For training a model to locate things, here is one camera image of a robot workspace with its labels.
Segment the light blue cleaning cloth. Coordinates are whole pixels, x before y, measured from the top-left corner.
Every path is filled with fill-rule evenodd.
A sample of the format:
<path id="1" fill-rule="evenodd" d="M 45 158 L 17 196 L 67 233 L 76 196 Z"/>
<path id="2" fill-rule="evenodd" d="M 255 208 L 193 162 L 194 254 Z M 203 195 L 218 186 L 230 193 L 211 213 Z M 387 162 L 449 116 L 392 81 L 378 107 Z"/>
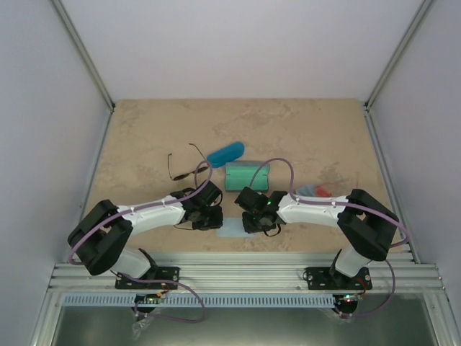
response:
<path id="1" fill-rule="evenodd" d="M 223 225 L 216 230 L 216 234 L 223 238 L 253 238 L 254 234 L 248 234 L 243 227 L 241 218 L 224 218 Z"/>

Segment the grey-blue teal-lined glasses case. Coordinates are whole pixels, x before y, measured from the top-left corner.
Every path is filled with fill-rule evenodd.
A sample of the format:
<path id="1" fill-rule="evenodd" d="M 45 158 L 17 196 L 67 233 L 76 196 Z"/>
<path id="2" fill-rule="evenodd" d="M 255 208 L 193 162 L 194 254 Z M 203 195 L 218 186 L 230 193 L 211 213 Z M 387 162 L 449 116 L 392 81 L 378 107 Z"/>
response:
<path id="1" fill-rule="evenodd" d="M 248 187 L 261 161 L 232 161 L 225 165 L 225 191 L 240 192 Z M 261 168 L 254 178 L 251 188 L 257 192 L 269 190 L 270 165 Z"/>

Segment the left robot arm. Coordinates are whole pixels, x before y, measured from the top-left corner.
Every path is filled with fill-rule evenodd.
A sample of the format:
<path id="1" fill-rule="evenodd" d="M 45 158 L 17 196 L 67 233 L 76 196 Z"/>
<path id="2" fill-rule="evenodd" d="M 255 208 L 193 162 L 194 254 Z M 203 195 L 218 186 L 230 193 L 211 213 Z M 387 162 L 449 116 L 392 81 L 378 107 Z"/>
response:
<path id="1" fill-rule="evenodd" d="M 208 231 L 223 225 L 223 193 L 211 181 L 197 189 L 186 188 L 139 205 L 99 201 L 68 236 L 71 254 L 88 272 L 124 275 L 149 288 L 164 277 L 147 251 L 127 246 L 130 237 L 162 226 L 190 223 L 193 230 Z"/>

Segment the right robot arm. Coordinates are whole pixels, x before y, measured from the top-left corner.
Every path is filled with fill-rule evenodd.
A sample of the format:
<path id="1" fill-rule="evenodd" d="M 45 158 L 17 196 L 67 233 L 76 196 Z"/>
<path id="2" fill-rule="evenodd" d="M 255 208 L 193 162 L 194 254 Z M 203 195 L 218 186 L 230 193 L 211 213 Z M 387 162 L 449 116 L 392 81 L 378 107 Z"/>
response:
<path id="1" fill-rule="evenodd" d="M 339 250 L 328 269 L 331 281 L 340 288 L 350 286 L 365 265 L 387 259 L 399 222 L 392 211 L 361 189 L 346 196 L 304 198 L 285 191 L 267 197 L 245 187 L 235 204 L 243 209 L 243 228 L 248 234 L 280 230 L 292 223 L 340 229 L 349 245 Z"/>

